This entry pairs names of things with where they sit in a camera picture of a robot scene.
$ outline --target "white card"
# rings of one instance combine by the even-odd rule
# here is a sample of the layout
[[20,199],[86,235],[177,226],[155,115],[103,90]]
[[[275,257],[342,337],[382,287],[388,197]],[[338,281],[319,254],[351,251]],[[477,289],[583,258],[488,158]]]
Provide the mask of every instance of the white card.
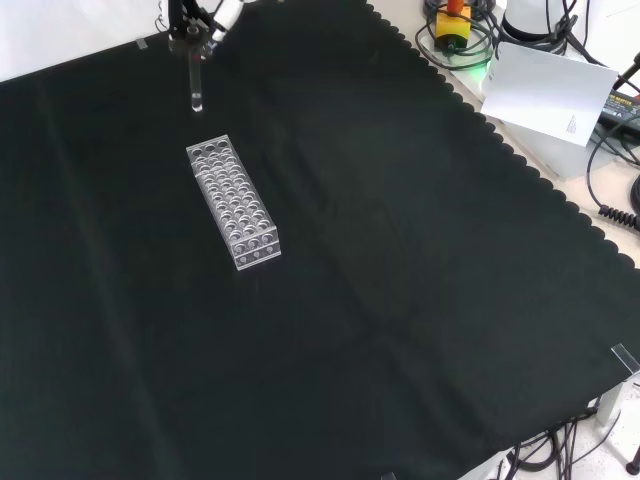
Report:
[[617,73],[512,43],[498,46],[482,113],[585,146]]

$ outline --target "scalloped edge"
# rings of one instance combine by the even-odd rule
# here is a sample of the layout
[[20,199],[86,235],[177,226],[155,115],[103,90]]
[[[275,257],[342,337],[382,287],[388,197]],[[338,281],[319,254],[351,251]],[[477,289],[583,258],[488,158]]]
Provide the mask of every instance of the scalloped edge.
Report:
[[387,20],[386,18],[383,18],[382,14],[380,12],[378,12],[375,9],[375,6],[368,3],[367,0],[359,0],[360,5],[364,8],[364,10],[371,15],[375,20],[377,20],[379,23],[381,23],[383,25],[383,27],[387,30],[390,30],[391,32],[393,32],[395,34],[395,36],[400,40],[400,42],[403,44],[403,46],[405,48],[408,48],[409,50],[411,50],[411,53],[413,54],[414,57],[417,57],[419,60],[425,62],[426,65],[428,65],[429,69],[435,73],[436,77],[438,78],[438,80],[440,80],[441,83],[443,83],[447,90],[449,90],[449,93],[452,94],[454,100],[459,103],[465,110],[469,110],[471,109],[471,111],[473,112],[473,114],[477,117],[479,117],[480,120],[482,120],[483,122],[483,126],[484,128],[486,128],[488,130],[489,136],[495,140],[497,140],[500,143],[500,148],[502,149],[508,149],[510,150],[509,154],[512,158],[515,158],[517,160],[517,163],[520,164],[521,167],[524,167],[524,169],[527,172],[527,175],[534,175],[537,177],[537,180],[540,182],[541,185],[544,186],[545,189],[550,189],[551,192],[553,192],[553,194],[557,195],[560,194],[562,195],[562,199],[564,200],[563,204],[565,205],[565,208],[569,208],[574,214],[577,213],[579,219],[581,221],[586,220],[587,225],[586,227],[588,227],[589,232],[591,232],[592,234],[595,234],[597,236],[600,237],[601,242],[604,245],[604,250],[613,250],[614,253],[617,255],[617,257],[620,259],[620,261],[622,262],[623,265],[625,265],[626,267],[630,267],[632,271],[634,271],[636,274],[640,275],[640,266],[637,266],[635,261],[633,260],[633,258],[631,258],[629,255],[625,254],[625,253],[621,253],[620,252],[620,247],[618,246],[617,243],[615,243],[613,240],[608,239],[607,238],[607,234],[604,230],[602,230],[601,228],[597,227],[596,225],[594,225],[593,220],[594,218],[592,218],[589,214],[585,213],[583,210],[580,209],[580,207],[578,206],[578,204],[567,200],[567,195],[562,191],[557,189],[553,183],[551,182],[551,180],[544,178],[541,176],[541,172],[538,168],[536,168],[535,166],[531,165],[531,161],[527,160],[526,157],[524,157],[523,155],[520,155],[518,153],[515,152],[514,148],[512,145],[510,145],[509,143],[505,142],[505,139],[502,135],[500,135],[499,133],[496,132],[496,126],[492,123],[490,123],[487,120],[487,117],[485,115],[483,115],[482,113],[478,112],[475,107],[473,105],[471,105],[470,103],[466,102],[463,98],[463,96],[458,93],[454,87],[454,85],[452,83],[450,83],[447,78],[440,72],[440,70],[438,70],[438,68],[436,68],[434,65],[432,65],[429,60],[427,60],[422,53],[420,53],[420,50],[418,50],[417,48],[415,48],[413,46],[413,44],[407,40],[407,37],[403,34],[400,33],[400,29],[394,25],[391,24],[391,22],[389,20]]

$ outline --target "white device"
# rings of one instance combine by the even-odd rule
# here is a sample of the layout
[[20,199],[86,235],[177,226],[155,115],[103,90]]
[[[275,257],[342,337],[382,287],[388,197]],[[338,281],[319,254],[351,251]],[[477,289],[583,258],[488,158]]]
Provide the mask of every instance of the white device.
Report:
[[[563,0],[509,0],[502,26],[511,36],[525,40],[527,37],[544,37],[549,34],[564,15]],[[547,23],[547,3],[549,23]]]

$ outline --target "cable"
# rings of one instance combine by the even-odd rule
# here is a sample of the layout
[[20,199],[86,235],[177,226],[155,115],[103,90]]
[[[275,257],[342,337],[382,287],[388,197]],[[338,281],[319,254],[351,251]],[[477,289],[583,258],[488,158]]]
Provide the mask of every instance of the cable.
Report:
[[502,462],[504,462],[504,460],[500,460],[500,465],[498,465],[498,476],[496,480],[500,480],[500,475],[502,475]]
[[602,146],[602,144],[607,138],[613,136],[614,133],[620,130],[620,128],[627,125],[629,122],[632,122],[639,118],[640,118],[640,115],[634,115],[632,117],[627,118],[624,122],[619,123],[618,125],[613,127],[611,130],[609,130],[607,134],[604,137],[602,137],[598,143],[596,143],[596,146],[593,149],[593,152],[591,152],[591,156],[589,157],[589,162],[587,163],[587,176],[586,176],[587,189],[589,190],[589,194],[591,195],[591,198],[596,203],[596,205],[600,207],[598,214],[604,217],[608,217],[611,220],[615,220],[616,222],[622,225],[626,225],[629,228],[635,228],[638,231],[640,231],[640,219],[636,215],[632,213],[616,210],[615,208],[611,208],[608,205],[602,204],[600,200],[598,200],[598,198],[596,197],[596,194],[593,192],[593,187],[591,186],[591,165],[593,164],[593,159],[596,156],[596,152]]
[[636,181],[633,182],[633,186],[631,187],[631,206],[636,214],[640,215],[640,176],[636,178]]
[[591,10],[591,0],[587,0],[587,10],[584,14],[584,41],[582,42],[583,47],[587,47],[587,40],[589,39],[589,11]]
[[[593,63],[595,65],[600,65],[601,67],[609,68],[604,63],[599,62],[598,60],[593,58],[591,54],[587,52],[586,48],[584,48],[584,46],[578,41],[578,39],[575,37],[573,33],[569,33],[568,40],[569,40],[569,45],[575,48],[577,52],[587,60],[587,62]],[[626,83],[631,88],[633,88],[636,92],[640,93],[640,88],[635,86],[633,83],[631,83],[628,79],[626,79],[622,75],[618,75],[618,80]]]
[[[637,162],[635,155],[631,152],[629,152],[629,150],[627,150],[628,153],[631,153],[631,158],[625,156],[622,152],[620,152],[620,150],[618,150],[616,147],[614,147],[613,145],[611,145],[609,143],[609,141],[607,140],[608,137],[603,137],[602,135],[600,135],[600,132],[598,132],[598,130],[594,130],[593,133],[595,133],[599,139],[603,140],[604,144],[609,147],[611,149],[611,152],[613,155],[617,155],[618,157],[620,157],[621,159],[623,159],[625,162],[630,163],[631,165],[638,165],[640,166],[640,163]],[[620,141],[620,145],[622,145],[622,139],[618,138],[618,141]]]
[[569,455],[569,474],[571,477],[573,477],[573,452],[574,449],[576,448],[576,437],[578,436],[578,423],[575,423],[575,429],[573,430],[573,439],[571,441],[571,454]]
[[[416,45],[418,46],[418,49],[420,50],[422,55],[424,55],[431,63],[433,63],[434,65],[437,65],[440,68],[444,68],[446,70],[451,70],[451,71],[466,70],[469,68],[475,68],[481,65],[486,65],[491,60],[496,37],[493,33],[493,28],[491,27],[490,22],[488,21],[487,14],[493,10],[493,7],[495,6],[495,1],[479,0],[478,2],[476,2],[475,7],[468,3],[465,3],[465,6],[472,7],[472,11],[474,12],[472,14],[472,18],[465,17],[464,15],[461,15],[459,13],[449,12],[445,6],[440,5],[439,3],[433,3],[430,0],[425,0],[423,4],[423,10],[426,16],[426,25],[420,28],[420,30],[416,32],[416,37],[415,37]],[[443,53],[445,57],[451,57],[453,55],[459,55],[463,57],[472,57],[472,56],[482,55],[483,58],[481,60],[477,62],[470,62],[465,65],[446,65],[442,63],[440,59],[438,59],[437,57],[429,53],[422,46],[422,44],[420,43],[420,34],[425,30],[429,32],[429,35],[431,36],[434,42],[436,40],[435,33],[433,32],[431,27],[434,21],[436,21],[438,13],[444,13],[450,17],[462,18],[463,20],[471,24],[472,31],[478,31],[483,34],[480,40],[478,40],[476,43],[474,43],[471,46],[467,46],[463,48],[455,48],[452,46],[448,48],[447,51]],[[487,25],[489,26],[487,27],[481,24],[478,20],[485,20],[487,22]],[[474,48],[478,47],[479,45],[482,45],[483,43],[486,43],[484,48],[476,51],[473,50]]]
[[591,454],[592,454],[593,452],[595,452],[598,448],[600,448],[604,442],[606,442],[606,441],[607,441],[607,438],[609,438],[609,435],[611,435],[611,432],[613,432],[613,429],[615,428],[616,424],[618,423],[618,420],[620,420],[620,415],[621,415],[621,414],[622,414],[622,410],[620,410],[620,411],[618,412],[618,416],[616,417],[616,419],[614,420],[613,424],[611,425],[611,428],[609,428],[609,431],[605,434],[605,436],[602,438],[602,440],[600,440],[600,441],[598,442],[598,444],[597,444],[595,447],[593,447],[591,450],[589,450],[587,453],[585,453],[585,454],[584,454],[584,455],[582,455],[581,457],[577,458],[576,460],[572,461],[570,466],[575,465],[575,464],[576,464],[576,463],[578,463],[580,460],[583,460],[584,458],[586,458],[586,457],[588,457],[589,455],[591,455]]
[[[515,458],[518,458],[518,455],[520,455],[520,444],[516,445],[514,454]],[[516,476],[516,472],[518,471],[518,462],[512,462],[511,463],[511,468],[509,468],[509,471],[507,472],[507,476],[504,477],[504,480],[513,480],[513,477]]]
[[620,140],[620,145],[622,145],[622,148],[624,148],[627,151],[627,153],[629,155],[631,155],[631,158],[633,159],[632,163],[635,163],[636,165],[640,165],[640,160],[638,159],[636,154],[633,153],[633,150],[631,150],[631,148],[629,148],[629,144],[624,139],[624,133],[622,135],[620,135],[620,138],[618,140]]
[[[158,33],[164,33],[164,32],[166,32],[166,31],[167,31],[167,30],[169,30],[169,29],[167,28],[167,26],[166,26],[164,23],[162,23],[162,0],[160,0],[160,1],[158,2],[158,10],[160,10],[160,13],[158,14],[158,17],[156,18],[156,20],[155,20],[154,24],[155,24],[155,26],[156,26],[156,30],[158,30]],[[158,23],[159,23],[160,25],[162,25],[162,27],[164,28],[164,30],[160,30],[160,27],[158,27]]]

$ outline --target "yellow device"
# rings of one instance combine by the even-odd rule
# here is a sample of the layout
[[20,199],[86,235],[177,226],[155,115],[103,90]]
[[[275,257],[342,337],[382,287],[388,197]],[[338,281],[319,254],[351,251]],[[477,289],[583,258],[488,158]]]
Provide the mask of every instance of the yellow device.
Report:
[[[471,7],[463,6],[458,13],[468,19],[471,18]],[[465,48],[471,34],[471,23],[464,18],[451,17],[446,12],[438,12],[436,15],[435,47],[439,50],[448,50],[451,47]]]

